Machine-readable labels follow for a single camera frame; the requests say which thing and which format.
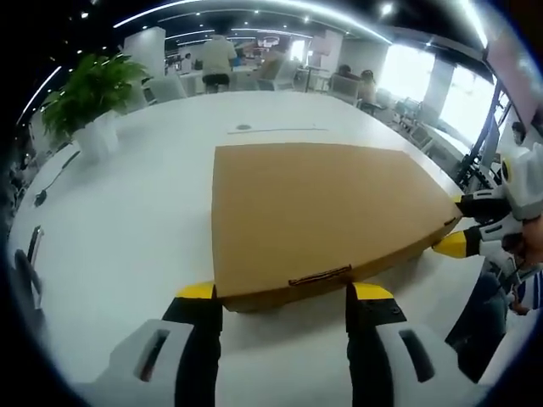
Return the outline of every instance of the white flower pot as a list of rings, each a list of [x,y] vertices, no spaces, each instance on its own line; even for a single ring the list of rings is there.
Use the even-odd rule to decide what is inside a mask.
[[[115,129],[115,113],[108,112],[97,117],[82,129],[74,133],[79,144],[81,156],[97,163],[107,159],[119,147],[119,139]]]

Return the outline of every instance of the cardboard box lid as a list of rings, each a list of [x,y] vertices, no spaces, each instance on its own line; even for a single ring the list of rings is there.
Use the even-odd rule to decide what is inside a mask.
[[[313,143],[218,147],[217,294],[289,287],[428,238],[460,213],[407,154]]]

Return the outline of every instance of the white tabletop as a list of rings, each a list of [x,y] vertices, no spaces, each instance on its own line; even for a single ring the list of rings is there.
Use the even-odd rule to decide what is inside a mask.
[[[404,150],[448,193],[455,184],[408,141],[329,96],[228,92],[139,110],[118,119],[120,150],[87,166],[75,159],[32,207],[76,147],[51,158],[17,214],[11,253],[45,236],[36,259],[50,349],[70,381],[91,381],[109,353],[147,319],[160,318],[180,288],[213,278],[211,182],[217,145],[343,143]],[[250,125],[251,131],[238,131]],[[461,222],[461,226],[471,224]],[[453,327],[482,259],[427,250],[374,278],[410,321],[441,337]],[[225,311],[217,404],[337,405],[351,402],[344,292],[262,314]]]
[[[428,134],[444,149],[446,149],[458,161],[462,161],[465,155],[468,155],[470,149],[463,142],[456,140],[453,136],[436,129],[431,125],[422,123],[422,126],[427,130]]]

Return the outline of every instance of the grey pants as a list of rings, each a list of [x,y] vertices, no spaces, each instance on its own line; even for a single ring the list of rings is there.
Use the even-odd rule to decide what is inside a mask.
[[[506,334],[507,296],[498,278],[483,271],[458,322],[446,339],[458,366],[477,382]]]

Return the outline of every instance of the black cable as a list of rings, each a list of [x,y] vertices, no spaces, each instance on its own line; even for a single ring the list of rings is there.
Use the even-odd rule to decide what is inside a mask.
[[[55,183],[55,181],[58,180],[60,175],[64,172],[64,170],[70,165],[70,163],[80,154],[81,151],[76,151],[72,154],[72,156],[62,165],[62,168],[60,169],[60,172],[57,174],[57,176],[54,177],[54,179],[51,181],[49,185],[47,185],[40,193],[36,195],[36,198],[34,199],[34,205],[40,206],[42,205],[45,200],[48,197],[47,190]]]

